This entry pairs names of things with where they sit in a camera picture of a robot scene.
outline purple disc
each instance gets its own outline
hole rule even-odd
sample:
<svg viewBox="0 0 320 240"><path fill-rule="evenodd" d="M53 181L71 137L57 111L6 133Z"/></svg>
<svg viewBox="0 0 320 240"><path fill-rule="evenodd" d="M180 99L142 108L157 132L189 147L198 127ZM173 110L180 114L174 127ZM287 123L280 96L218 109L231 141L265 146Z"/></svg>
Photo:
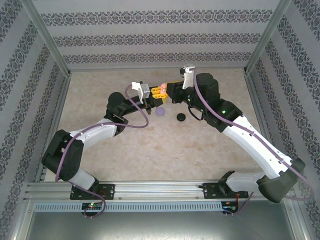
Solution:
<svg viewBox="0 0 320 240"><path fill-rule="evenodd" d="M163 114L165 114L165 109L163 107L157 107L157 109L155 110L155 113L158 116L162 116Z"/></svg>

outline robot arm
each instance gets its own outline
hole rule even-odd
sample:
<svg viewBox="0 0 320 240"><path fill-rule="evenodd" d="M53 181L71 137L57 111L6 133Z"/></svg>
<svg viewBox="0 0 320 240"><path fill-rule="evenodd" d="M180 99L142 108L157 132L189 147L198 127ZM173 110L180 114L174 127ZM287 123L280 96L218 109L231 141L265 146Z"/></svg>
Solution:
<svg viewBox="0 0 320 240"><path fill-rule="evenodd" d="M184 81L166 83L165 90L160 87L149 88L147 84L142 82L132 83L132 88L138 91L138 96L133 97L132 100L141 109L145 109L148 114L151 113L152 108L163 104L167 97L172 99L173 104L184 102L189 108L200 111L202 119L220 133L226 134L237 142L263 170L263 172L258 173L229 171L219 181L219 190L225 195L229 192L259 191L270 201L279 203L297 182L298 176L283 163L279 162L266 146L252 134L236 126L229 125L211 114L196 93L193 84L194 71L192 67L182 68L180 73L183 75ZM243 113L232 102L220 98L218 82L211 74L197 74L196 82L206 102L219 116L250 129L254 135L262 138L266 145L276 151L279 156L282 156L282 159L288 165L299 173L303 171L305 164L302 160L293 160L277 150L253 128ZM97 125L84 133L82 133L83 129L72 132L57 131L42 158L42 164L52 172L57 173L62 154L68 142L77 134L82 133L70 145L59 177L94 193L98 189L99 181L80 168L83 150L103 139L120 134L125 128L124 126L112 124L104 125L105 123L127 124L128 121L124 116L137 111L137 108L119 92L114 92L109 96L106 107L106 115L96 123L101 126Z"/></svg>

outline patterned wallpaper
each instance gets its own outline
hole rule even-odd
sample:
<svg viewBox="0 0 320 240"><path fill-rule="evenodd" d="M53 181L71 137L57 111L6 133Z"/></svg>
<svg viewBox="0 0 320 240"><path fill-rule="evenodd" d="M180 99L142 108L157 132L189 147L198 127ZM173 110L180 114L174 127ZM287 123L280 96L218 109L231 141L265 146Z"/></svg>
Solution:
<svg viewBox="0 0 320 240"><path fill-rule="evenodd" d="M311 239L320 239L320 7L293 0L251 73L273 143L306 163L317 193L301 202ZM310 189L296 185L301 196Z"/></svg>
<svg viewBox="0 0 320 240"><path fill-rule="evenodd" d="M279 0L35 0L71 70L244 67Z"/></svg>
<svg viewBox="0 0 320 240"><path fill-rule="evenodd" d="M18 0L0 2L0 240L33 182L64 82Z"/></svg>

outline beige floor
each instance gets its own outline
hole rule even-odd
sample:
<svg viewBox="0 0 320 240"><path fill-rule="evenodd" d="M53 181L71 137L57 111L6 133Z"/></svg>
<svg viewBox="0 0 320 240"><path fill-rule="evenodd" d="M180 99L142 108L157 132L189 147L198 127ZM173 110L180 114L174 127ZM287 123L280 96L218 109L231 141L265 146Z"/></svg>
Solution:
<svg viewBox="0 0 320 240"><path fill-rule="evenodd" d="M221 97L233 102L258 129L257 119L241 69L199 69L219 82ZM106 111L112 92L122 92L130 82L150 86L182 80L178 69L77 72L72 74L59 129L74 131L98 122ZM100 181L204 180L219 179L229 170L260 171L258 164L223 133L195 120L187 105L164 105L164 116L155 109L144 129L126 128L82 155L81 167ZM178 113L186 120L179 122ZM126 116L130 124L142 125L139 112ZM47 173L46 181L53 181Z"/></svg>

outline black puck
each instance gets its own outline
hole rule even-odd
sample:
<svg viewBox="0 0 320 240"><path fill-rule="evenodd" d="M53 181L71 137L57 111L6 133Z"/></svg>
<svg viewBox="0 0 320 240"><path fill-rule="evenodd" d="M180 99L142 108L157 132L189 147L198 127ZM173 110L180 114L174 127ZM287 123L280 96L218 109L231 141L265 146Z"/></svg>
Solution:
<svg viewBox="0 0 320 240"><path fill-rule="evenodd" d="M176 119L178 119L179 122L183 122L184 120L186 120L186 115L184 115L183 113L179 113L176 116Z"/></svg>

